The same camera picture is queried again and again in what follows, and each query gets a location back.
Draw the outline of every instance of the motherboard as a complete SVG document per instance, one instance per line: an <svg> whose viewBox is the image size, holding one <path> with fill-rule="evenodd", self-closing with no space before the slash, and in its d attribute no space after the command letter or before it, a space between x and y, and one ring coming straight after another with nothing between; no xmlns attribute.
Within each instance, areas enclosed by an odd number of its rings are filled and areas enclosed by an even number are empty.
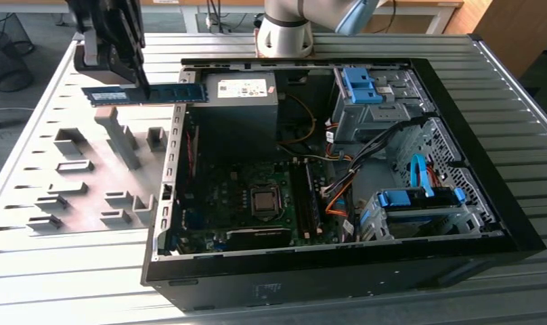
<svg viewBox="0 0 547 325"><path fill-rule="evenodd" d="M184 193L184 253L309 246L338 242L337 220L323 215L321 160L202 164Z"/></svg>

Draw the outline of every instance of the open computer tower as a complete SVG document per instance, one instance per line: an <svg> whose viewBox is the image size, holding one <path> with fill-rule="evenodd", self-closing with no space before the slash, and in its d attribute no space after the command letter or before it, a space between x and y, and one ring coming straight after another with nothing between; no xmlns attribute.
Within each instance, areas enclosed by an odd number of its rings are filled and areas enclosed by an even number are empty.
<svg viewBox="0 0 547 325"><path fill-rule="evenodd" d="M427 60L184 60L143 283L183 311L450 286L545 249Z"/></svg>

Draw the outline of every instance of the ram slot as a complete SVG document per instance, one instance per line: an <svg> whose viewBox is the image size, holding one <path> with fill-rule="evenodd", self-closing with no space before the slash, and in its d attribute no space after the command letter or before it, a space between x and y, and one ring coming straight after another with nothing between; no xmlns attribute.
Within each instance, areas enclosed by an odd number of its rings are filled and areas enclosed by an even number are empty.
<svg viewBox="0 0 547 325"><path fill-rule="evenodd" d="M322 234L322 228L318 198L307 164L299 162L290 165L290 181L293 183L298 231L302 238L310 239Z"/></svg>

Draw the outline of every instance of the wire mesh trash bin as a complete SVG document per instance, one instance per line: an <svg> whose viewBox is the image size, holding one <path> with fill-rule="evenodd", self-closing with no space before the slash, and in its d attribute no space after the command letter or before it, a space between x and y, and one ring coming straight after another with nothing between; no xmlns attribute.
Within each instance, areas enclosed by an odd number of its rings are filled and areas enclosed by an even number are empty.
<svg viewBox="0 0 547 325"><path fill-rule="evenodd" d="M27 88L33 77L9 35L0 32L0 91L12 92Z"/></svg>
<svg viewBox="0 0 547 325"><path fill-rule="evenodd" d="M35 45L15 13L0 13L0 33L9 35L12 44L23 56L35 51Z"/></svg>

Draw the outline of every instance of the green circuit board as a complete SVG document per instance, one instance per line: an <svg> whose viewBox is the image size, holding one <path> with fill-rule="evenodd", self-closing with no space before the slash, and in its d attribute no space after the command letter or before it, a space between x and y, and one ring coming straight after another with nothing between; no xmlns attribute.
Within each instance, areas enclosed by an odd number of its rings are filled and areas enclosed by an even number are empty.
<svg viewBox="0 0 547 325"><path fill-rule="evenodd" d="M337 222L323 217L323 233L306 239L298 229L295 197L290 177L291 162L202 165L198 167L194 197L195 208L186 211L186 253L212 253L223 249L227 232L244 228L278 227L293 231L290 246L331 244L337 242ZM311 163L314 184L325 185L325 166ZM270 188L278 192L279 214L271 219L252 213L252 189Z"/></svg>

